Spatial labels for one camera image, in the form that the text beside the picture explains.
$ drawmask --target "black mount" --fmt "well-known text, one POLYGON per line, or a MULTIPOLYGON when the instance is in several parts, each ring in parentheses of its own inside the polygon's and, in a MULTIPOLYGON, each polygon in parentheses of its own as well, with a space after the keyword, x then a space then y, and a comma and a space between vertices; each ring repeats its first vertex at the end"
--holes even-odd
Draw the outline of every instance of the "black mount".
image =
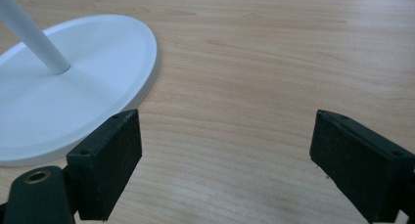
POLYGON ((72 224, 108 220, 142 155, 138 111, 110 117, 67 154, 68 166, 33 169, 17 178, 0 224, 72 224))
POLYGON ((353 119, 318 111, 311 160, 369 223, 415 218, 415 156, 353 119))

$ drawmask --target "round base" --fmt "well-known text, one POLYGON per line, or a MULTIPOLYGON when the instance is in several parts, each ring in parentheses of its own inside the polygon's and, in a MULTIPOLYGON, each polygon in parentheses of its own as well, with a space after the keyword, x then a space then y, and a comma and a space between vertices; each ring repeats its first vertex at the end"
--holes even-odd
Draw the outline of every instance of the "round base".
POLYGON ((22 43, 0 56, 3 166, 63 157, 113 114, 137 108, 160 68, 154 34, 129 17, 86 17, 44 32, 70 68, 51 73, 22 43))

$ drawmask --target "wooden table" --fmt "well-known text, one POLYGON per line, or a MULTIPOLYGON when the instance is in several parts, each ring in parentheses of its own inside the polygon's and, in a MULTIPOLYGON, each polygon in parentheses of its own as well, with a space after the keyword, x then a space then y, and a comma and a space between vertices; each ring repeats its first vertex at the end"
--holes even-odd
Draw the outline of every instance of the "wooden table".
MULTIPOLYGON (((415 153, 415 0, 18 1, 42 28, 123 14, 159 41, 109 223, 365 223, 309 158, 318 109, 415 153)), ((0 26, 4 52, 18 39, 0 26)), ((0 202, 31 168, 0 168, 0 202)))

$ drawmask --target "white pole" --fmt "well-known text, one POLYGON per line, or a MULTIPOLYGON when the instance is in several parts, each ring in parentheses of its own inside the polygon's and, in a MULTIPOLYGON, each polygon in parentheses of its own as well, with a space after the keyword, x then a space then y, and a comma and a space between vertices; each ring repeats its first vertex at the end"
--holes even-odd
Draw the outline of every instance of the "white pole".
POLYGON ((16 0, 0 0, 0 21, 5 23, 53 73, 61 74, 69 69, 68 60, 16 0))

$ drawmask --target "table surface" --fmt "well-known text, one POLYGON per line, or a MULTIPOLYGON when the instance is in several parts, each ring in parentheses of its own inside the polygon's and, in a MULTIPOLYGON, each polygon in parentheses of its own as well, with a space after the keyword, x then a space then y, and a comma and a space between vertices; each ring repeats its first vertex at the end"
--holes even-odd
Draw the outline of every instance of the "table surface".
MULTIPOLYGON (((158 39, 143 157, 109 223, 365 223, 310 160, 319 109, 415 153, 415 0, 18 1, 42 28, 122 14, 158 39)), ((0 24, 0 41, 18 38, 0 24)), ((0 168, 0 202, 31 168, 0 168)))

